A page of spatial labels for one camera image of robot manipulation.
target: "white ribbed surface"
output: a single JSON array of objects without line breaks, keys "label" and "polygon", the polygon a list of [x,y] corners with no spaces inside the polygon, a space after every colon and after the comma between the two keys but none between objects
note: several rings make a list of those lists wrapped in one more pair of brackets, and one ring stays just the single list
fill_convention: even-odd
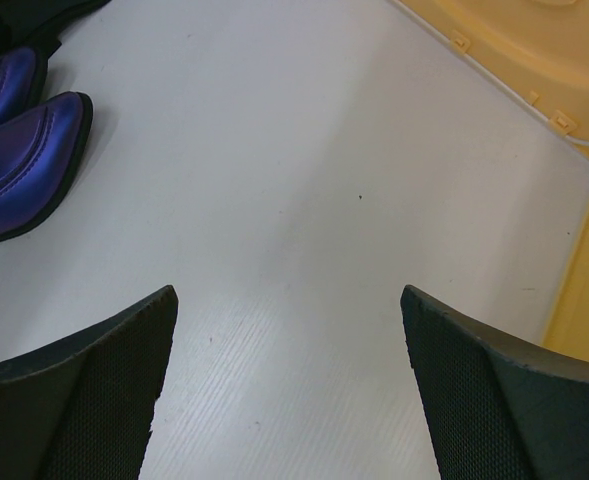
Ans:
[{"label": "white ribbed surface", "polygon": [[577,154],[384,0],[113,0],[48,89],[92,96],[94,136],[0,245],[0,360],[174,284],[143,479],[438,478],[403,286],[536,340],[589,198]]}]

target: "black object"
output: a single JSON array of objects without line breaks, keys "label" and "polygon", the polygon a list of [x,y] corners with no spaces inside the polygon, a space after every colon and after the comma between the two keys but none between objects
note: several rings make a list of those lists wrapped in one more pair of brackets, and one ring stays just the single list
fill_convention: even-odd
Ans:
[{"label": "black object", "polygon": [[589,363],[414,287],[401,308],[443,479],[589,480]]},{"label": "black object", "polygon": [[28,45],[50,57],[61,46],[59,34],[80,17],[110,0],[0,0],[0,55]]},{"label": "black object", "polygon": [[177,308],[165,287],[0,363],[0,479],[137,478]]}]

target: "shoe sole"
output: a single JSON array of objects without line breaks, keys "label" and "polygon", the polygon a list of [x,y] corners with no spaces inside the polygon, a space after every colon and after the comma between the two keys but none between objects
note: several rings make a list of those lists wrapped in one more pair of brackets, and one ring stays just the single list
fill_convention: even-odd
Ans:
[{"label": "shoe sole", "polygon": [[70,7],[67,10],[59,13],[55,17],[39,25],[32,33],[19,43],[21,45],[28,45],[41,50],[47,57],[51,57],[56,50],[61,46],[61,41],[58,36],[71,23],[80,17],[89,15],[99,8],[107,5],[111,0],[96,0],[93,2],[86,2],[75,7]]},{"label": "shoe sole", "polygon": [[34,218],[32,218],[26,224],[15,228],[14,230],[0,234],[0,242],[10,240],[34,230],[41,223],[47,220],[47,218],[54,212],[54,210],[56,210],[67,193],[70,191],[70,188],[74,183],[74,179],[76,178],[76,174],[78,173],[78,168],[81,164],[83,153],[85,152],[85,146],[87,145],[87,139],[92,128],[92,119],[94,114],[92,100],[90,100],[90,97],[84,93],[79,93],[78,95],[83,102],[83,116],[81,118],[81,125],[79,127],[78,136],[74,142],[72,158],[70,159],[67,168],[65,169],[65,173],[63,174],[60,185],[56,189],[56,192],[54,192],[52,198],[50,198],[50,200],[47,202],[45,207],[43,207],[43,209],[38,214],[36,214]]}]

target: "black rubber flap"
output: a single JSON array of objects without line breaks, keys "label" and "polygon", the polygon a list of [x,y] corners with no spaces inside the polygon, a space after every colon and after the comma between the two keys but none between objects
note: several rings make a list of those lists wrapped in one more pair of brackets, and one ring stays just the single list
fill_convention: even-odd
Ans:
[{"label": "black rubber flap", "polygon": [[535,479],[483,347],[457,328],[442,304],[414,288],[405,289],[401,307],[441,477]]},{"label": "black rubber flap", "polygon": [[177,308],[165,287],[0,363],[0,479],[137,478]]}]

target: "purple shoe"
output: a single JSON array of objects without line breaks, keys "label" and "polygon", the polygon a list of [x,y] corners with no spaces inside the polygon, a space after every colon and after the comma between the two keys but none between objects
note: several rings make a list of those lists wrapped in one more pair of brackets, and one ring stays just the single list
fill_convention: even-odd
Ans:
[{"label": "purple shoe", "polygon": [[0,126],[0,242],[40,225],[78,171],[92,102],[63,93]]},{"label": "purple shoe", "polygon": [[38,104],[47,76],[47,59],[29,47],[0,57],[0,124]]}]

